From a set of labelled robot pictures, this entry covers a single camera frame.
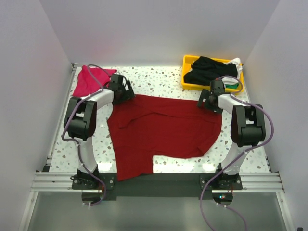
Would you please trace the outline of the dark red t shirt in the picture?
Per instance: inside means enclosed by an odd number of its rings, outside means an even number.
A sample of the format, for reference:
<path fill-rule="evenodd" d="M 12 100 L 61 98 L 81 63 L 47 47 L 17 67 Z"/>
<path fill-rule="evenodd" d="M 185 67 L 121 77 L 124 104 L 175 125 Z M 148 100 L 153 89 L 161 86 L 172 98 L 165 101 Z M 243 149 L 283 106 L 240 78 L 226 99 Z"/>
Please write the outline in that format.
<path fill-rule="evenodd" d="M 222 115 L 196 101 L 137 95 L 114 105 L 107 125 L 119 181 L 153 173 L 153 156 L 203 156 L 221 132 Z"/>

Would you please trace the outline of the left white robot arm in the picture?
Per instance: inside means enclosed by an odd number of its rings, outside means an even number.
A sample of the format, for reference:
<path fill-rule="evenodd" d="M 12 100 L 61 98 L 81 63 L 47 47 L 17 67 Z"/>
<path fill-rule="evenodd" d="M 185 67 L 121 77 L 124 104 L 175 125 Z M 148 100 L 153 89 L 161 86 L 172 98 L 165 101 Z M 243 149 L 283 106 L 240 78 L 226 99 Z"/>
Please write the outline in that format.
<path fill-rule="evenodd" d="M 110 80 L 85 97 L 71 97 L 64 118 L 63 141 L 76 145 L 79 167 L 71 177 L 72 188 L 106 189 L 94 157 L 92 137 L 96 130 L 97 111 L 107 104 L 117 105 L 135 97 L 131 83 L 123 75 L 112 74 Z"/>

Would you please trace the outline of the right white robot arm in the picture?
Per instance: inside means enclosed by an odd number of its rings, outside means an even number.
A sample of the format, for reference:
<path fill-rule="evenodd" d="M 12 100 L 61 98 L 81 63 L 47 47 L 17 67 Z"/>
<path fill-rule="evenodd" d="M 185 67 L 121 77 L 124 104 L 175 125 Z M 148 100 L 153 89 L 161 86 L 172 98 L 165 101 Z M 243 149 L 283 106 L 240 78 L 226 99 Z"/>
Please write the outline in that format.
<path fill-rule="evenodd" d="M 210 89 L 202 90 L 197 106 L 215 113 L 226 111 L 231 115 L 231 147 L 214 176 L 204 179 L 202 185 L 202 189 L 226 189 L 238 182 L 240 168 L 248 152 L 265 139 L 263 108 L 227 93 L 222 79 L 212 80 Z"/>

